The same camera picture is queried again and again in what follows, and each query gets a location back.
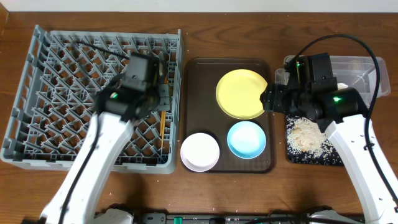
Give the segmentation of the light blue bowl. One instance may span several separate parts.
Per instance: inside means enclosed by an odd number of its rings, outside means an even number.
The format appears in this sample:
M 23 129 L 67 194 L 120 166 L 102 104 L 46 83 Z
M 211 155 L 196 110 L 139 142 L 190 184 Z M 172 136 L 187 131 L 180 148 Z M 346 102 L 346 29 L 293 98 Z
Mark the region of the light blue bowl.
M 252 121 L 234 124 L 227 134 L 229 150 L 242 159 L 254 159 L 266 148 L 267 138 L 263 129 Z

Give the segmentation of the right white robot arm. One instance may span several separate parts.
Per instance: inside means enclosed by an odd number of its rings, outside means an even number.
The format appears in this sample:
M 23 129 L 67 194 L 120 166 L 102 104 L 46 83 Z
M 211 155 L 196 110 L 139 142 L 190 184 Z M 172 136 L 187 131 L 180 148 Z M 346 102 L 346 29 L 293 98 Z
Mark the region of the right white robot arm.
M 397 223 L 397 177 L 367 120 L 371 114 L 355 88 L 338 88 L 328 53 L 298 55 L 285 64 L 287 84 L 261 94 L 266 111 L 306 117 L 338 152 L 355 187 L 366 223 Z

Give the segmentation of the wooden chopstick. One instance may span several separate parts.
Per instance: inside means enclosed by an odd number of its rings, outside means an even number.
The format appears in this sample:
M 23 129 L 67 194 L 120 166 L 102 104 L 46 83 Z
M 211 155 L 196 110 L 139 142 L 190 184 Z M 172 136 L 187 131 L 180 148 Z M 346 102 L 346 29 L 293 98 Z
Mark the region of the wooden chopstick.
M 161 136 L 160 149 L 161 150 L 163 150 L 163 148 L 164 148 L 165 117 L 166 117 L 166 111 L 162 111 L 161 112 L 161 124 L 160 124 L 160 136 Z
M 166 114 L 167 114 L 166 111 L 162 111 L 161 113 L 160 135 L 162 139 L 164 139 Z

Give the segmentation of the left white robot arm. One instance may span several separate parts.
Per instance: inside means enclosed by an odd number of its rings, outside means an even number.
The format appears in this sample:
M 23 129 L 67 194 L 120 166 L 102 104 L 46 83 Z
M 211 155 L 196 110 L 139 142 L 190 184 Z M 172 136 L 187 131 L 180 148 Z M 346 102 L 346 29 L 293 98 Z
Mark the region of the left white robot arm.
M 136 123 L 160 104 L 166 76 L 159 57 L 133 53 L 126 71 L 97 93 L 88 132 L 59 190 L 45 206 L 41 223 L 133 223 L 117 208 L 95 213 L 114 163 L 134 134 Z

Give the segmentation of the white tissue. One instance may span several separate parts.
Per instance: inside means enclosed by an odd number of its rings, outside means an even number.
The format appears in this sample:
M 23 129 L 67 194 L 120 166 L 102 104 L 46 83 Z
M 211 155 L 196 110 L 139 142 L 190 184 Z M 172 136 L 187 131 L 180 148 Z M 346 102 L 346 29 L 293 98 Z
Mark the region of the white tissue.
M 340 82 L 340 83 L 337 83 L 337 87 L 339 90 L 343 90 L 343 89 L 348 88 L 349 86 L 345 83 Z

